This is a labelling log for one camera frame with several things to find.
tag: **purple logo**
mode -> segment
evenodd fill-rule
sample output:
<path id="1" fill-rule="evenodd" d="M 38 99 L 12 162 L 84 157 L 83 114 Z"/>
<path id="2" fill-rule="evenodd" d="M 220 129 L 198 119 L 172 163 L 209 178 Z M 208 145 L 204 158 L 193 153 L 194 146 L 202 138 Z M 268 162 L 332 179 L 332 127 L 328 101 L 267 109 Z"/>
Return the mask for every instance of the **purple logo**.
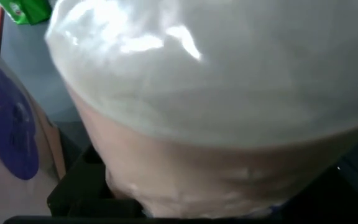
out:
<path id="1" fill-rule="evenodd" d="M 0 69 L 0 159 L 22 180 L 29 180 L 38 172 L 34 135 L 34 117 L 27 99 Z"/>

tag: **green packaging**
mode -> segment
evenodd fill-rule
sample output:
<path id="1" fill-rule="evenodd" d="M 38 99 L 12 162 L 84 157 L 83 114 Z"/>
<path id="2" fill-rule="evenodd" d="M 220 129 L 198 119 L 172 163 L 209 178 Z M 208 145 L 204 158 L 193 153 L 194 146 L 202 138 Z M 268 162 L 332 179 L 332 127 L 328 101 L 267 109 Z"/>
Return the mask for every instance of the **green packaging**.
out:
<path id="1" fill-rule="evenodd" d="M 46 0 L 0 0 L 0 5 L 17 24 L 36 24 L 52 13 Z"/>

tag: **gray surface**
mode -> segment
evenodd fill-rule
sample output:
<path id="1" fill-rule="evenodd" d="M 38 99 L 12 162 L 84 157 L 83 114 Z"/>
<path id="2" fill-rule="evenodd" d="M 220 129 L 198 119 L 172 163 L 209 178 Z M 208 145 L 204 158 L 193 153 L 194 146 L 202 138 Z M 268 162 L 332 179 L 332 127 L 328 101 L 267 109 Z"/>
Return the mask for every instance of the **gray surface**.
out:
<path id="1" fill-rule="evenodd" d="M 1 57 L 47 116 L 79 147 L 90 141 L 80 116 L 53 65 L 44 34 L 47 23 L 17 25 L 4 19 Z"/>

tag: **beige object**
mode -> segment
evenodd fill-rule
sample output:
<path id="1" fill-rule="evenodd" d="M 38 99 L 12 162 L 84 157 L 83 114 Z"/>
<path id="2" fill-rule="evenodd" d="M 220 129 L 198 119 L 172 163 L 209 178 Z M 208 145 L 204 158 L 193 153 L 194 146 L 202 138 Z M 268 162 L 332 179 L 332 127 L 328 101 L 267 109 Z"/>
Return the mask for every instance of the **beige object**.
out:
<path id="1" fill-rule="evenodd" d="M 7 156 L 9 162 L 15 164 L 14 167 L 21 167 L 19 169 L 26 170 L 26 167 L 36 166 L 36 173 L 33 173 L 31 178 L 23 179 L 23 174 L 17 175 L 17 171 L 9 171 L 7 166 L 2 163 L 0 156 L 0 224 L 8 218 L 17 215 L 50 215 L 47 206 L 47 197 L 57 185 L 58 181 L 65 175 L 65 164 L 63 161 L 62 147 L 60 145 L 59 131 L 56 126 L 51 124 L 45 113 L 34 101 L 34 99 L 28 94 L 22 83 L 17 79 L 15 74 L 7 67 L 4 61 L 0 58 L 0 115 L 1 113 L 12 113 L 9 107 L 5 107 L 9 103 L 15 101 L 17 105 L 25 104 L 26 101 L 30 106 L 30 112 L 34 120 L 27 120 L 26 114 L 28 111 L 16 111 L 16 118 L 20 119 L 18 123 L 23 124 L 30 122 L 34 124 L 35 132 L 28 131 L 27 129 L 21 129 L 23 126 L 13 125 L 11 130 L 12 135 L 0 134 L 0 142 L 11 141 L 11 144 L 19 146 L 15 149 L 7 148 L 1 149 L 4 153 L 9 154 Z M 7 82 L 3 80 L 11 80 L 13 88 L 10 85 L 5 85 Z M 24 99 L 19 97 L 19 92 L 24 95 Z M 12 128 L 12 120 L 5 123 L 0 123 L 0 132 L 5 129 Z M 22 162 L 18 158 L 16 153 L 26 152 L 26 156 L 33 154 L 34 149 L 31 145 L 31 141 L 35 142 L 35 150 L 38 154 L 38 162 L 27 163 Z"/>
<path id="2" fill-rule="evenodd" d="M 358 141 L 357 0 L 60 0 L 45 38 L 156 217 L 264 216 Z"/>

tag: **translucent plastic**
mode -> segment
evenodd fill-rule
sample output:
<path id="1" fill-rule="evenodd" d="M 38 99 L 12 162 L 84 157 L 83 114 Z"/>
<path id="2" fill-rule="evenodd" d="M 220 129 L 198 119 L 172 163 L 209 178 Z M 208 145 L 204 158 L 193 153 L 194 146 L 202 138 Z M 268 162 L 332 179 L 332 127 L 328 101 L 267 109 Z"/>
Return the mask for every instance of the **translucent plastic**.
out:
<path id="1" fill-rule="evenodd" d="M 60 0 L 46 40 L 115 184 L 157 216 L 241 215 L 282 203 L 358 139 L 358 0 Z M 354 139 L 336 139 L 349 130 Z M 177 150 L 181 157 L 169 156 Z M 211 179 L 212 167 L 179 178 L 187 166 L 200 169 L 185 161 L 201 155 L 206 167 L 227 156 L 222 170 L 236 157 L 244 163 Z M 144 166 L 123 175 L 113 157 Z M 140 174 L 129 178 L 139 172 L 147 182 L 158 168 L 161 182 L 173 176 L 169 187 L 144 191 Z M 235 189 L 224 181 L 238 176 L 237 187 L 269 176 L 275 193 L 231 194 L 247 206 L 222 212 Z M 206 183 L 225 192 L 213 209 Z M 175 212 L 156 212 L 157 204 Z"/>

